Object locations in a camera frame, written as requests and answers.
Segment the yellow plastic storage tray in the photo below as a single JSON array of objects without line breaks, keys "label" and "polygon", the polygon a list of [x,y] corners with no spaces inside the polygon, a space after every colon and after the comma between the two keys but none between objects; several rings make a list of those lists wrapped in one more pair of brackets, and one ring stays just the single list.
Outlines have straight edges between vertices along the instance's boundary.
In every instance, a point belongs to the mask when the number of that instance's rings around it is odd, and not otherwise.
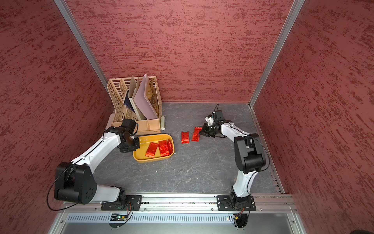
[{"label": "yellow plastic storage tray", "polygon": [[139,137],[140,148],[133,152],[139,163],[169,159],[175,152],[173,139],[168,134]]}]

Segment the red tea bag printed front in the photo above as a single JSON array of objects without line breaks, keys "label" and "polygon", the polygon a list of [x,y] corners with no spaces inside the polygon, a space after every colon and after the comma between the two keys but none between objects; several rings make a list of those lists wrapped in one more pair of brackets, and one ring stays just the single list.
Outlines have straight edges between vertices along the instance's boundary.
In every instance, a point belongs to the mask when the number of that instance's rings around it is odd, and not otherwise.
[{"label": "red tea bag printed front", "polygon": [[190,143],[190,133],[189,132],[181,132],[181,143],[182,144],[189,144]]}]

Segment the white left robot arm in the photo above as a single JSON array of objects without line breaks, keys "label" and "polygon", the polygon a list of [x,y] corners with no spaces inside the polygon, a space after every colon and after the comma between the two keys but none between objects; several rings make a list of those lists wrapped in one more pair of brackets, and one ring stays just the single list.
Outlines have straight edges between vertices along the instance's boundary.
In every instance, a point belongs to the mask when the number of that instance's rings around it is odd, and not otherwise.
[{"label": "white left robot arm", "polygon": [[94,172],[107,155],[118,148],[122,153],[140,148],[139,138],[127,127],[110,127],[86,152],[71,162],[62,162],[56,169],[54,198],[56,200],[88,204],[101,202],[120,209],[126,207],[125,190],[119,187],[99,185]]}]

